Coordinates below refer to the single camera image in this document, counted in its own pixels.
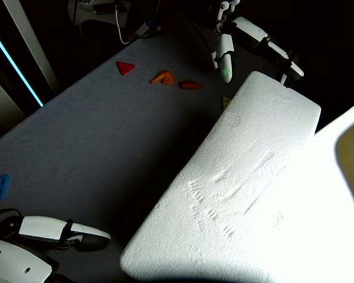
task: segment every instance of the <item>red triangle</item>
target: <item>red triangle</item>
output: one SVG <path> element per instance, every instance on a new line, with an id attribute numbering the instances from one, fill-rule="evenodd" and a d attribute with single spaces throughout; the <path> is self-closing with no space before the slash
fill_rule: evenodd
<path id="1" fill-rule="evenodd" d="M 134 64 L 117 62 L 118 70 L 121 75 L 126 75 L 129 71 L 135 68 Z"/>

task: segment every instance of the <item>indentation in styrofoam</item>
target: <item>indentation in styrofoam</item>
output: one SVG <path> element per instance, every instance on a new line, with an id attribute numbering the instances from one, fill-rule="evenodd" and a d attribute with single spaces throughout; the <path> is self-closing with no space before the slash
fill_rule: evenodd
<path id="1" fill-rule="evenodd" d="M 264 282 L 260 247 L 283 217 L 257 199 L 313 137 L 319 114 L 253 72 L 124 250 L 122 269 L 142 280 Z"/>

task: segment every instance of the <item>orange toy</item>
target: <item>orange toy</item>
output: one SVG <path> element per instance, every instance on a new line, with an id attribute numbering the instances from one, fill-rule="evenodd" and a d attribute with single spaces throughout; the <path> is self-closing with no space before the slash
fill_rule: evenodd
<path id="1" fill-rule="evenodd" d="M 150 83 L 156 84 L 158 81 L 161 81 L 161 83 L 166 84 L 166 85 L 172 85 L 172 84 L 176 83 L 176 78 L 171 72 L 164 71 L 164 72 L 161 72 L 153 80 L 150 80 Z"/>

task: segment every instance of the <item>blue light strip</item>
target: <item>blue light strip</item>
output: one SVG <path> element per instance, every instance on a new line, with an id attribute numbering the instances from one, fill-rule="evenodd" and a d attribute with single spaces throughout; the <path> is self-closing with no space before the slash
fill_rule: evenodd
<path id="1" fill-rule="evenodd" d="M 22 79 L 22 81 L 24 82 L 24 84 L 27 86 L 27 88 L 29 89 L 29 91 L 31 92 L 31 94 L 34 96 L 35 100 L 39 103 L 39 105 L 41 107 L 43 107 L 43 103 L 41 102 L 41 100 L 38 98 L 38 96 L 35 94 L 34 90 L 31 88 L 31 86 L 29 85 L 28 81 L 26 80 L 26 78 L 24 77 L 24 75 L 22 75 L 22 72 L 19 70 L 19 68 L 17 67 L 16 63 L 14 63 L 12 57 L 9 55 L 9 53 L 7 52 L 7 50 L 5 49 L 4 45 L 2 45 L 1 41 L 0 41 L 0 49 L 1 51 L 5 54 L 6 58 L 8 59 L 8 61 L 12 64 L 13 68 L 16 70 L 17 74 L 19 75 L 19 77 Z"/>

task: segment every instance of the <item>gray table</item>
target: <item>gray table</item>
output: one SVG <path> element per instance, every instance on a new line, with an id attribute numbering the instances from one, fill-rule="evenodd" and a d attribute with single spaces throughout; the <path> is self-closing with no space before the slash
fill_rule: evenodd
<path id="1" fill-rule="evenodd" d="M 220 116 L 221 96 L 233 97 L 253 70 L 275 76 L 262 58 L 241 48 L 236 56 L 236 80 L 226 84 L 187 26 L 137 40 L 0 139 L 0 175 L 12 177 L 0 209 L 107 231 L 103 251 L 50 255 L 79 282 L 126 280 L 121 251 Z M 136 68 L 121 76 L 116 61 Z M 204 88 L 151 85 L 163 70 Z"/>

